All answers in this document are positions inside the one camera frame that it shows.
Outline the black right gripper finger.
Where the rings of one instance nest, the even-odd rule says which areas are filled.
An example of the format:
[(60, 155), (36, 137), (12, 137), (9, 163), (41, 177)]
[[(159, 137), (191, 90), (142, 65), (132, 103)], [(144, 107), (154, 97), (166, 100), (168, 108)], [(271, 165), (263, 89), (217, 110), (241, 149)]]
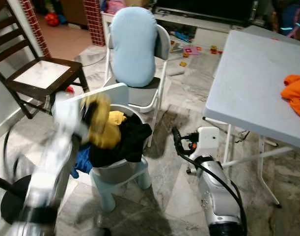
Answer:
[(173, 142), (176, 151), (184, 151), (183, 144), (182, 144), (182, 137), (181, 133), (179, 132), (177, 127), (172, 128), (172, 135), (173, 135)]

